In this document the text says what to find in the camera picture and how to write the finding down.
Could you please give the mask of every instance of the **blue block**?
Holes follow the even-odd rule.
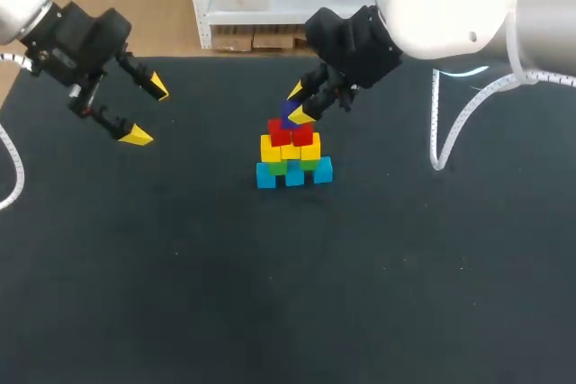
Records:
[[[270,175],[268,164],[263,162],[256,164],[256,185],[258,189],[274,189],[276,187],[276,177]]]
[[[316,168],[316,171],[314,171],[314,183],[331,183],[332,180],[334,180],[332,160],[329,156],[324,156],[320,159],[318,168]]]
[[[288,161],[288,173],[285,178],[286,186],[304,185],[304,172],[300,169],[300,161]]]
[[[282,102],[282,106],[281,106],[280,110],[282,113],[281,118],[282,118],[282,128],[283,129],[298,129],[300,127],[300,125],[298,125],[297,123],[294,123],[293,121],[288,119],[288,116],[290,114],[292,114],[293,111],[296,110],[299,106],[300,106],[300,104],[297,103],[296,101],[283,101]]]

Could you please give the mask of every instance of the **red block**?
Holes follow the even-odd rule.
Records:
[[[282,119],[271,119],[268,121],[268,134],[270,134],[272,147],[292,144],[290,131],[288,129],[282,129]]]
[[[314,142],[314,127],[306,123],[292,131],[292,143],[296,147],[310,146]]]

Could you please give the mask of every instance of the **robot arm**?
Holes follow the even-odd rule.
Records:
[[[114,9],[91,17],[72,2],[60,7],[52,0],[0,0],[0,45],[20,41],[33,76],[44,72],[69,88],[73,113],[94,119],[118,141],[143,146],[150,135],[96,100],[104,65],[112,59],[156,100],[168,97],[158,74],[134,62],[126,43],[130,32],[131,24]]]
[[[336,87],[327,85],[319,92],[320,99],[336,101],[326,94],[335,89],[341,93],[339,85],[370,88],[396,68],[402,56],[432,66],[464,59],[478,65],[506,63],[518,77],[524,68],[576,76],[576,0],[376,3],[347,20],[322,9],[306,23],[312,49],[341,75]],[[320,118],[316,112],[310,117]]]

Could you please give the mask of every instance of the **green block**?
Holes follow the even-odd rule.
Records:
[[[302,171],[315,171],[318,168],[320,161],[300,161],[300,169]]]
[[[288,161],[269,162],[268,172],[270,175],[286,175],[288,173]]]

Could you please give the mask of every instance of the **black tabletop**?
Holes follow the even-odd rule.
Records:
[[[6,383],[573,383],[576,94],[537,85],[428,160],[430,68],[318,125],[332,184],[259,191],[267,119],[313,59],[153,59],[151,132],[114,142],[19,76],[0,122],[27,183],[0,213]],[[473,95],[445,80],[440,141]],[[14,175],[0,152],[0,196]]]

